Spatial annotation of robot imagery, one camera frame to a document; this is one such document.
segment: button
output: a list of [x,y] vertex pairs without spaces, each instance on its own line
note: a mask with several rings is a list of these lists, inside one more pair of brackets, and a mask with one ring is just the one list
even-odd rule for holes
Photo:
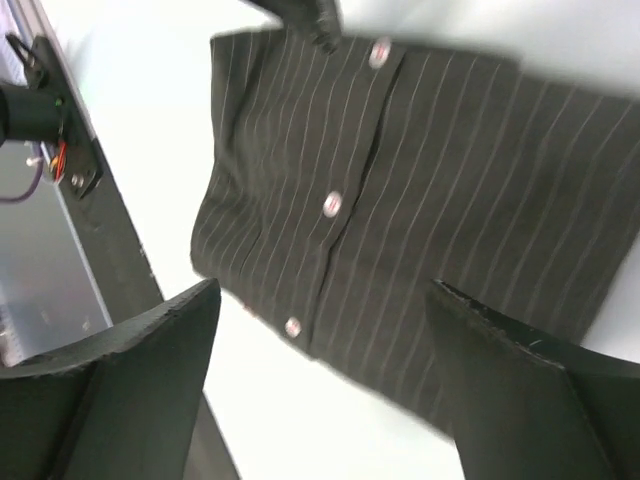
[[292,317],[284,324],[284,331],[291,338],[296,338],[302,331],[302,325],[300,325],[300,321],[297,318]]
[[381,68],[387,62],[389,52],[391,52],[391,40],[388,38],[378,40],[371,49],[369,66],[375,69]]
[[340,207],[342,207],[342,195],[340,195],[338,192],[331,192],[327,199],[324,201],[322,211],[324,212],[325,216],[333,218],[340,211]]

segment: bolt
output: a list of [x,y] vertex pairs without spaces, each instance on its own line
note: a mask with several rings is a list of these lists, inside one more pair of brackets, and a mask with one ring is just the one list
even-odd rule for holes
[[84,184],[84,178],[82,178],[82,175],[74,174],[71,177],[71,185],[73,185],[74,187],[82,188],[83,184]]

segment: purple cable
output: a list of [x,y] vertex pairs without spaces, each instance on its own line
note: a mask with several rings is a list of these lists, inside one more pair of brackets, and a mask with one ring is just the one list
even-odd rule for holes
[[29,185],[29,188],[27,189],[27,191],[17,197],[0,197],[0,205],[2,204],[15,205],[17,203],[22,203],[26,200],[29,200],[29,198],[31,198],[31,196],[38,189],[38,184],[40,183],[40,179],[42,178],[43,173],[44,173],[44,160],[39,159],[38,166],[36,167],[36,174],[33,177],[33,180],[31,180],[31,185]]

